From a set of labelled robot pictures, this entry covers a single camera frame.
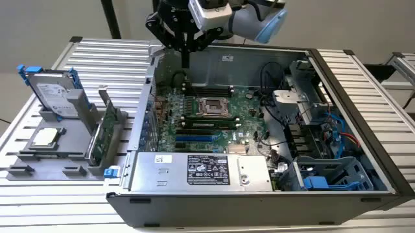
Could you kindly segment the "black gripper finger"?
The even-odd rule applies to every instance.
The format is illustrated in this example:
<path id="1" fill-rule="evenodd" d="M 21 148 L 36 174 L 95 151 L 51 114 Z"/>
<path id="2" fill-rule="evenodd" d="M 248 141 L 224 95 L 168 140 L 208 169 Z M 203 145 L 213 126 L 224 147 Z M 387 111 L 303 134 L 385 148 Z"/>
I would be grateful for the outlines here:
<path id="1" fill-rule="evenodd" d="M 208 29 L 203 34 L 195 38 L 195 33 L 187 34 L 185 40 L 185 67 L 189 68 L 189 54 L 192 52 L 203 51 L 205 47 L 217 39 L 223 33 L 223 27 Z"/>
<path id="2" fill-rule="evenodd" d="M 155 12 L 147 18 L 145 27 L 168 49 L 181 53 L 181 68 L 187 68 L 184 32 L 177 17 Z"/>

